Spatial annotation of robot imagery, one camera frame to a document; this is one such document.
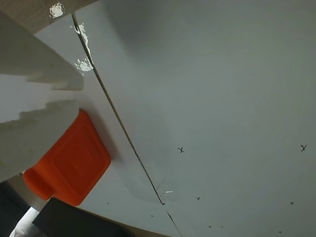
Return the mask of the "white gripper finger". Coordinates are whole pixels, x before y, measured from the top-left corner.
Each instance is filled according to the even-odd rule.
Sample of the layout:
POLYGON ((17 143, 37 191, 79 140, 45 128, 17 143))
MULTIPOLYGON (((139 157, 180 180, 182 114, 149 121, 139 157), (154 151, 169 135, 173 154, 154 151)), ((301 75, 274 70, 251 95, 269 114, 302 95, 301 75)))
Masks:
POLYGON ((53 90, 82 90, 83 76, 48 45, 0 13, 0 73, 47 83, 53 90))
POLYGON ((0 181, 35 165, 79 114, 76 100, 46 103, 44 109, 21 112, 18 120, 0 124, 0 181))

